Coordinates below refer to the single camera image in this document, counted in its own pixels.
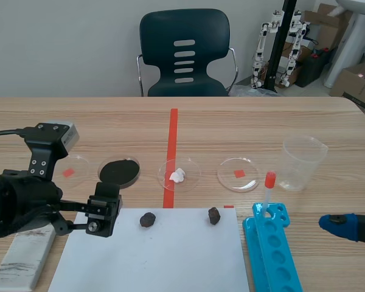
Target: black pole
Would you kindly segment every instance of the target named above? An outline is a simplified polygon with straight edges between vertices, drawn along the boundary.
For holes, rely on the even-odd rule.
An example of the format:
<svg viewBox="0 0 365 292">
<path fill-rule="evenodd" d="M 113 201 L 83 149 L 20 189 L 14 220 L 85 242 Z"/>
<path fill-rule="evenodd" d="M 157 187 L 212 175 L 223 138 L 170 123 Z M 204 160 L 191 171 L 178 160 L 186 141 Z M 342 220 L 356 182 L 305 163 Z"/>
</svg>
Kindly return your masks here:
<svg viewBox="0 0 365 292">
<path fill-rule="evenodd" d="M 276 74 L 279 68 L 279 63 L 284 48 L 285 40 L 288 36 L 288 31 L 290 29 L 290 24 L 296 6 L 297 0 L 285 0 L 282 10 L 284 11 L 284 16 L 282 19 L 281 27 L 276 33 L 276 38 L 274 39 L 272 53 L 270 55 L 268 72 L 266 73 L 265 82 L 263 87 L 268 90 L 275 91 L 274 82 L 276 81 Z"/>
</svg>

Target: blue tool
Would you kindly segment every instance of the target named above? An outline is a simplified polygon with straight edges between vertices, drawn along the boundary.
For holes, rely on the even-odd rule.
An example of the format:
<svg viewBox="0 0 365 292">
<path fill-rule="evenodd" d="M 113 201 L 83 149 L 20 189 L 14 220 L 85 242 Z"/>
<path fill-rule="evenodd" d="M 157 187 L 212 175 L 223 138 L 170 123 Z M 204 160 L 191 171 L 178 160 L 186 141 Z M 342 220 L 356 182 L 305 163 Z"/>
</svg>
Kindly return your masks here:
<svg viewBox="0 0 365 292">
<path fill-rule="evenodd" d="M 262 203 L 253 205 L 254 217 L 243 221 L 256 292 L 301 292 L 284 228 L 290 224 L 282 203 L 269 203 L 262 215 Z"/>
<path fill-rule="evenodd" d="M 336 236 L 355 242 L 365 242 L 365 215 L 324 215 L 319 226 Z"/>
</svg>

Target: white wall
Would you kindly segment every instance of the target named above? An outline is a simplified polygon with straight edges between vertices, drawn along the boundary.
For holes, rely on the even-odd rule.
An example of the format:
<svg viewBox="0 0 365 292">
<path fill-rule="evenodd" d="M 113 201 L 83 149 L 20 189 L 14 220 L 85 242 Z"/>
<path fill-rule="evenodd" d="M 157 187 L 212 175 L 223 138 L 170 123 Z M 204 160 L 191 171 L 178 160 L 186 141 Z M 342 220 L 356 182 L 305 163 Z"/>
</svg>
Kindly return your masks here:
<svg viewBox="0 0 365 292">
<path fill-rule="evenodd" d="M 282 4 L 281 0 L 0 0 L 0 97 L 138 96 L 139 22 L 148 12 L 167 9 L 224 11 L 241 80 L 251 75 L 261 23 Z M 313 5 L 309 0 L 297 3 L 301 10 Z M 211 63 L 208 71 L 228 86 L 233 70 L 229 55 Z M 145 89 L 158 77 L 157 68 L 146 66 Z"/>
</svg>

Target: test tube rack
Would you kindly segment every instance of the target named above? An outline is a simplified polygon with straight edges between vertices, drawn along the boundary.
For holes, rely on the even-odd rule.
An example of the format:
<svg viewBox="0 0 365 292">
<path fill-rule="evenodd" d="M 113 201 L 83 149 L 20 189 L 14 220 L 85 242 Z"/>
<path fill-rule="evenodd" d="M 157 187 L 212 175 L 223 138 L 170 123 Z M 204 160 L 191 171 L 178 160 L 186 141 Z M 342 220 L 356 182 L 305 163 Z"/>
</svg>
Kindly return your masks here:
<svg viewBox="0 0 365 292">
<path fill-rule="evenodd" d="M 256 292 L 302 292 L 284 228 L 290 224 L 282 203 L 269 203 L 261 213 L 262 203 L 252 207 L 253 217 L 243 221 Z"/>
</svg>

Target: screw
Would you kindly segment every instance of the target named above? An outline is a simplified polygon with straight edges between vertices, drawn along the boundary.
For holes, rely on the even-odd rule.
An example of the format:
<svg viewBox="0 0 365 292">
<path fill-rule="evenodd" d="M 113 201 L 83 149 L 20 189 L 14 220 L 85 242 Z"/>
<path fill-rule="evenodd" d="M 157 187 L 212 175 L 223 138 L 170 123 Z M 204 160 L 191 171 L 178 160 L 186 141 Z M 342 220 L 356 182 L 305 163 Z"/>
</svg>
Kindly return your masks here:
<svg viewBox="0 0 365 292">
<path fill-rule="evenodd" d="M 88 230 L 91 232 L 96 232 L 99 230 L 99 223 L 96 221 L 90 222 L 90 224 L 88 224 Z"/>
</svg>

